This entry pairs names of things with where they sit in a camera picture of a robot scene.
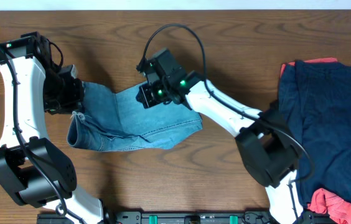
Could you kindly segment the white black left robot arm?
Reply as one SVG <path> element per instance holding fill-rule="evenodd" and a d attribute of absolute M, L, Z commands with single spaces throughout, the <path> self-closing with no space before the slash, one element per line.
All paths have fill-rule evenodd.
<path fill-rule="evenodd" d="M 4 127 L 0 185 L 18 205 L 46 208 L 46 223 L 109 223 L 102 201 L 77 183 L 72 161 L 49 139 L 46 114 L 70 114 L 84 97 L 74 65 L 55 63 L 38 32 L 0 42 Z"/>

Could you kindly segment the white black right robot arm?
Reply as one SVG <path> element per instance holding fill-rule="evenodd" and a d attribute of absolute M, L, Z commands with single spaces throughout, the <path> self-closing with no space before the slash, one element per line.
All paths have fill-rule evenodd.
<path fill-rule="evenodd" d="M 265 187 L 270 215 L 278 223 L 301 223 L 296 183 L 304 148 L 274 106 L 260 111 L 237 102 L 204 75 L 187 72 L 168 49 L 142 57 L 136 70 L 147 80 L 136 97 L 145 108 L 174 103 L 216 122 L 234 137 L 245 169 Z"/>

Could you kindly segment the light blue denim jeans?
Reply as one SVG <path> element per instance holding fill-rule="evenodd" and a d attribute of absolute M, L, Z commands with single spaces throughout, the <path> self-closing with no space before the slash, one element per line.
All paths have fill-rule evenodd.
<path fill-rule="evenodd" d="M 170 103 L 144 108 L 136 100 L 139 87 L 119 93 L 83 83 L 82 107 L 73 111 L 67 142 L 100 152 L 172 149 L 202 129 L 202 118 L 185 106 Z"/>

